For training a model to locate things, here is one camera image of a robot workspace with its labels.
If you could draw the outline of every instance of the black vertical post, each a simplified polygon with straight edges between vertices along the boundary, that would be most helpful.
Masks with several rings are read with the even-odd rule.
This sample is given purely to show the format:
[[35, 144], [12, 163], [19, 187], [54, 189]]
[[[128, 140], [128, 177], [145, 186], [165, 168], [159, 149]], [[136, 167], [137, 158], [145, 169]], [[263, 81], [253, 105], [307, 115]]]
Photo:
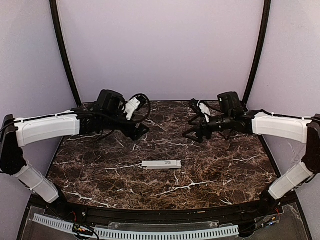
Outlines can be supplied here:
[[258, 43], [256, 45], [250, 76], [249, 76], [248, 83], [246, 85], [245, 92], [244, 92], [243, 99], [242, 99], [242, 102], [245, 105], [247, 105], [247, 103], [248, 103], [250, 93], [251, 93], [252, 87], [254, 85], [254, 81], [256, 78], [256, 74], [257, 74], [257, 70], [258, 70], [258, 66], [259, 66], [259, 61], [260, 61], [260, 57], [261, 57], [261, 53], [262, 53], [262, 49], [264, 47], [270, 8], [271, 8], [271, 0], [264, 0], [264, 7], [263, 7], [263, 14], [262, 14]]
[[64, 37], [62, 34], [61, 25], [60, 25], [57, 1], [56, 0], [49, 0], [49, 1], [50, 1], [51, 14], [52, 14], [52, 20], [53, 20], [56, 40], [58, 42], [58, 46], [60, 49], [60, 54], [61, 54], [64, 70], [65, 70], [66, 76], [68, 78], [68, 82], [69, 82], [75, 103], [78, 107], [80, 107], [82, 105], [82, 102], [81, 102], [81, 99], [79, 96], [79, 92], [78, 92], [78, 89], [76, 86], [74, 76], [72, 74], [71, 66], [69, 63], [68, 55], [67, 55], [65, 41], [64, 41]]

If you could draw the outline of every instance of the vent grille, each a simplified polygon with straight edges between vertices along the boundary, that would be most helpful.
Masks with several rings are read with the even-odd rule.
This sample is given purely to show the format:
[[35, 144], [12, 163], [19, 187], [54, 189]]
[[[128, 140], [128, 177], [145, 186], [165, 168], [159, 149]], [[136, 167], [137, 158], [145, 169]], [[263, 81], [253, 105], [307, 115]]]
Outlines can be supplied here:
[[[72, 232], [73, 223], [71, 222], [54, 219], [40, 214], [34, 214], [33, 221], [61, 232], [74, 234]], [[236, 225], [199, 231], [137, 232], [96, 227], [95, 232], [101, 240], [211, 240], [237, 236], [239, 235], [239, 228]]]

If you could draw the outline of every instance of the brown marble surface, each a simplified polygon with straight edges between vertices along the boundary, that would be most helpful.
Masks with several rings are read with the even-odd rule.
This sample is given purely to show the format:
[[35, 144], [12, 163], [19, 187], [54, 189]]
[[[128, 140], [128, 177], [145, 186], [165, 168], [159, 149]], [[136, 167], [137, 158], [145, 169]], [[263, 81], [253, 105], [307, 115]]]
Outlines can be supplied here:
[[[258, 200], [276, 175], [256, 136], [213, 133], [195, 143], [182, 137], [194, 116], [186, 101], [152, 102], [138, 141], [116, 131], [66, 137], [49, 171], [71, 203], [135, 210], [181, 210]], [[181, 169], [147, 170], [143, 160], [181, 160]]]

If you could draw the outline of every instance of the white wall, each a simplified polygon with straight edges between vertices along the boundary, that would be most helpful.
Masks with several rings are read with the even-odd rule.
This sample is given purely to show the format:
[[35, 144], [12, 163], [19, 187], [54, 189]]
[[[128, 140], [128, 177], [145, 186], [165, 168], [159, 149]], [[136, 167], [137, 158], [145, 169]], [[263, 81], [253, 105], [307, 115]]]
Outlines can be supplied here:
[[101, 89], [126, 98], [217, 99], [244, 94], [263, 0], [59, 0], [64, 39], [84, 102]]
[[[320, 113], [320, 2], [272, 1], [250, 109], [296, 116]], [[300, 143], [266, 137], [281, 173], [305, 153]], [[297, 190], [313, 239], [320, 239], [320, 176]]]
[[[0, 123], [7, 114], [32, 117], [74, 107], [49, 1], [2, 0], [0, 6]], [[45, 174], [58, 143], [32, 144], [24, 156]], [[0, 174], [0, 240], [17, 238], [29, 197], [18, 180]]]

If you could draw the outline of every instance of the black metal beam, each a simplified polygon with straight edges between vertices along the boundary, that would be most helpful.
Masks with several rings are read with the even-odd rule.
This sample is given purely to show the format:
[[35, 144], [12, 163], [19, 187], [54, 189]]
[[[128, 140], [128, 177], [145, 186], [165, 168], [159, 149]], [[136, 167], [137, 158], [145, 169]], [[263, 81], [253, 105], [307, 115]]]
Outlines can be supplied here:
[[248, 103], [250, 93], [251, 93], [252, 87], [254, 85], [254, 81], [256, 78], [256, 74], [257, 74], [257, 70], [258, 70], [258, 66], [259, 66], [259, 62], [260, 62], [262, 49], [264, 47], [270, 8], [271, 8], [271, 0], [264, 0], [264, 7], [263, 7], [263, 14], [262, 14], [258, 43], [256, 45], [250, 76], [249, 76], [248, 83], [246, 85], [245, 92], [244, 92], [243, 99], [242, 99], [242, 102], [245, 105]]
[[50, 1], [50, 8], [51, 8], [51, 14], [52, 14], [52, 20], [53, 20], [53, 25], [54, 25], [54, 30], [55, 30], [55, 35], [56, 35], [56, 40], [58, 42], [58, 46], [60, 49], [60, 54], [64, 66], [64, 70], [66, 73], [66, 76], [68, 78], [68, 82], [73, 94], [74, 101], [78, 107], [82, 105], [80, 95], [76, 86], [76, 82], [74, 79], [74, 76], [72, 74], [71, 66], [69, 63], [68, 59], [68, 54], [65, 46], [65, 41], [64, 37], [62, 34], [62, 29], [60, 25], [60, 19], [59, 19], [59, 13], [58, 13], [58, 6], [57, 6], [57, 1], [56, 0], [49, 0]]

